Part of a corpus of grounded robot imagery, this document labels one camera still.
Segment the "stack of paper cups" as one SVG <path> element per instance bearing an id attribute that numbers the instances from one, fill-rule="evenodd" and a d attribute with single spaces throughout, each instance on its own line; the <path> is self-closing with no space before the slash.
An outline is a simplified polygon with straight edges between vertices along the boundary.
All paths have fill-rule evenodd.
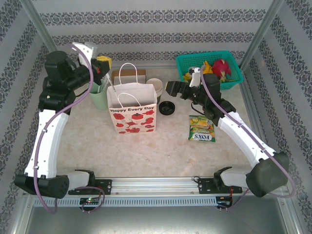
<path id="1" fill-rule="evenodd" d="M 154 86 L 154 89 L 155 89 L 156 95 L 157 95 L 157 104 L 159 104 L 160 99 L 161 99 L 161 95 L 162 95 L 162 91 L 163 91 L 162 81 L 160 79 L 157 79 L 157 78 L 151 78 L 151 79 L 147 80 L 146 83 L 152 84 Z"/>

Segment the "white red printed paper bag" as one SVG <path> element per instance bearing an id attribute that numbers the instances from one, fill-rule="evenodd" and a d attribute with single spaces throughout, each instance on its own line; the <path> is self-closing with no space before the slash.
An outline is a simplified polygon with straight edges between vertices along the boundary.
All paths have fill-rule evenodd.
<path id="1" fill-rule="evenodd" d="M 157 95 L 153 85 L 138 81 L 107 88 L 107 103 L 118 134 L 156 130 Z"/>

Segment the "brown cardboard napkin box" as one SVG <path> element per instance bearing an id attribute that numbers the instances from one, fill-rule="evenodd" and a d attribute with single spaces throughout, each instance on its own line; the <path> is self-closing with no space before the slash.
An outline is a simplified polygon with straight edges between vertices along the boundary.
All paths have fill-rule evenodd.
<path id="1" fill-rule="evenodd" d="M 126 69 L 126 70 L 121 70 L 120 76 L 128 76 L 128 75 L 145 75 L 146 76 L 146 70 L 144 69 L 138 69 L 137 72 L 135 69 Z M 114 77 L 119 76 L 119 70 L 114 70 L 112 72 L 112 80 L 114 81 Z"/>

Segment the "yellow banana bunch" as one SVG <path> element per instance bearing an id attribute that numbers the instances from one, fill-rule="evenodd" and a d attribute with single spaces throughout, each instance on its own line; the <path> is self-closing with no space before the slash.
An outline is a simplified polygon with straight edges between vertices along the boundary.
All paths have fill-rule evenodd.
<path id="1" fill-rule="evenodd" d="M 213 73 L 212 67 L 207 61 L 204 61 L 203 65 L 205 66 L 203 74 L 212 74 Z M 190 67 L 188 69 L 188 72 L 183 75 L 184 82 L 191 82 L 191 80 L 193 78 L 193 73 L 195 73 L 195 70 L 199 70 L 199 69 L 200 69 L 199 67 L 194 67 L 194 66 Z"/>

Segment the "teal plastic basket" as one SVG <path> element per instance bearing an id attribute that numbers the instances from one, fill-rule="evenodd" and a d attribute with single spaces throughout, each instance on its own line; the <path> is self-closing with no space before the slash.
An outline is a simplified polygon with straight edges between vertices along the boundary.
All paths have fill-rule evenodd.
<path id="1" fill-rule="evenodd" d="M 221 90 L 228 90 L 233 88 L 237 84 L 241 84 L 244 81 L 243 75 L 230 51 L 212 51 L 195 54 L 184 54 L 176 57 L 177 70 L 180 76 L 180 80 L 184 82 L 183 76 L 189 71 L 190 67 L 201 67 L 204 61 L 207 61 L 210 65 L 218 60 L 223 59 L 227 61 L 231 75 L 226 75 L 227 79 L 231 82 L 224 82 L 220 84 Z"/>

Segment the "pink dragon fruit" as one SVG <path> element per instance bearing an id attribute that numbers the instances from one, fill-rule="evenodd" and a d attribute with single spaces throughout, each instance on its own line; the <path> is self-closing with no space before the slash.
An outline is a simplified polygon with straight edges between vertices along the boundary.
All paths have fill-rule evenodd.
<path id="1" fill-rule="evenodd" d="M 227 61 L 223 59 L 216 60 L 212 66 L 212 71 L 219 78 L 220 82 L 228 82 L 227 75 L 231 75 L 231 69 Z"/>

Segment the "green yellow candy bag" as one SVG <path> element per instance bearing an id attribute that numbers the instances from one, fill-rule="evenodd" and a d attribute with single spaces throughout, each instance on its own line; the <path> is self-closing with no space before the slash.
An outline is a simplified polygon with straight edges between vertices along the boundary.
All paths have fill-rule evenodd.
<path id="1" fill-rule="evenodd" d="M 190 129 L 188 140 L 215 142 L 214 124 L 205 116 L 190 115 Z"/>

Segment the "mint green straw holder cup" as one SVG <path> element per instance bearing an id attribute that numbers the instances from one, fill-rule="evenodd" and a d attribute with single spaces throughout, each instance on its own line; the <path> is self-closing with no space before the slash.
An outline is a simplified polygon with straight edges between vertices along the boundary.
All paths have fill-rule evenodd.
<path id="1" fill-rule="evenodd" d="M 107 87 L 97 94 L 98 85 L 96 83 L 93 84 L 89 94 L 92 99 L 93 104 L 95 107 L 99 110 L 107 110 L 108 104 L 107 104 Z"/>

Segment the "small circuit board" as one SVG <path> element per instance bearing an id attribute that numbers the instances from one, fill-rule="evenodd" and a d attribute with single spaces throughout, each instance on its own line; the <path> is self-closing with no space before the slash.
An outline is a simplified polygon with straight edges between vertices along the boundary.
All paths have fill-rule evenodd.
<path id="1" fill-rule="evenodd" d="M 99 199 L 98 198 L 93 198 L 93 197 L 89 197 L 89 198 L 81 198 L 79 201 L 80 205 L 83 204 L 88 204 L 88 205 L 98 205 L 99 204 Z"/>

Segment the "grey metal shelf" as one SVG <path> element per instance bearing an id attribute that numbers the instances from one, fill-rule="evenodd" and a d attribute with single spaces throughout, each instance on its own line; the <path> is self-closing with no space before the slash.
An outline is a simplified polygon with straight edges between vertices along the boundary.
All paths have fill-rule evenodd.
<path id="1" fill-rule="evenodd" d="M 61 203 L 50 214 L 22 198 L 10 234 L 307 234 L 291 200 L 246 196 L 231 209 L 213 206 L 106 206 L 84 214 Z"/>

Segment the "aluminium frame post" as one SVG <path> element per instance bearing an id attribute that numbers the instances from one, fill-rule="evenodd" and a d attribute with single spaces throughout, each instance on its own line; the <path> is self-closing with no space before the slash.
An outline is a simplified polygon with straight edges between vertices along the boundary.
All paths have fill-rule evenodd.
<path id="1" fill-rule="evenodd" d="M 273 19 L 275 18 L 276 14 L 278 13 L 280 7 L 284 3 L 284 0 L 272 0 L 272 3 L 266 12 L 263 21 L 261 22 L 254 38 L 251 41 L 241 63 L 240 63 L 240 70 L 244 71 L 247 69 L 247 66 L 252 59 L 253 55 L 255 54 L 259 44 L 261 43 L 262 39 L 264 38 L 266 32 L 268 31 Z"/>
<path id="2" fill-rule="evenodd" d="M 57 51 L 58 48 L 54 43 L 52 36 L 48 32 L 41 16 L 37 12 L 32 0 L 20 0 L 24 10 L 26 11 L 28 17 L 35 26 L 37 32 L 39 33 L 42 41 L 45 43 L 49 52 Z"/>

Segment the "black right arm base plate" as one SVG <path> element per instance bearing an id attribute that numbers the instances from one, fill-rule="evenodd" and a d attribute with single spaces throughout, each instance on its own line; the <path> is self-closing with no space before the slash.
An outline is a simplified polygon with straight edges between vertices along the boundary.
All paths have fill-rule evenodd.
<path id="1" fill-rule="evenodd" d="M 222 182 L 217 182 L 214 178 L 199 178 L 197 180 L 200 194 L 241 194 L 243 190 L 237 186 L 226 186 Z"/>

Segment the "aluminium mounting rail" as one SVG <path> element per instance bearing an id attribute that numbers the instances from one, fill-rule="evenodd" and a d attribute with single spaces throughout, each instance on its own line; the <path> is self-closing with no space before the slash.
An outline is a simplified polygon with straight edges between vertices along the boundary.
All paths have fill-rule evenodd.
<path id="1" fill-rule="evenodd" d="M 153 177 L 153 178 L 97 178 L 112 180 L 112 188 L 110 195 L 198 195 L 197 178 L 190 177 Z M 92 187 L 95 179 L 92 179 L 88 186 L 89 189 L 96 189 Z M 73 183 L 61 183 L 58 186 L 50 186 L 53 192 L 60 192 L 61 197 L 68 195 L 70 190 L 88 189 L 86 186 L 77 186 Z"/>

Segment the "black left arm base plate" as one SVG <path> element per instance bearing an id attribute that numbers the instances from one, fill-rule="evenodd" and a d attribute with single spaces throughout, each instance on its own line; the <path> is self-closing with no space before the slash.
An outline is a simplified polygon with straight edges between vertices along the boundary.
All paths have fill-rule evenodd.
<path id="1" fill-rule="evenodd" d="M 102 189 L 105 193 L 105 195 L 111 194 L 111 188 L 112 188 L 112 180 L 110 179 L 95 179 L 94 183 L 92 184 L 92 187 L 98 187 Z M 76 189 L 76 190 L 70 190 L 68 192 L 69 195 L 100 195 L 100 191 L 96 189 Z"/>

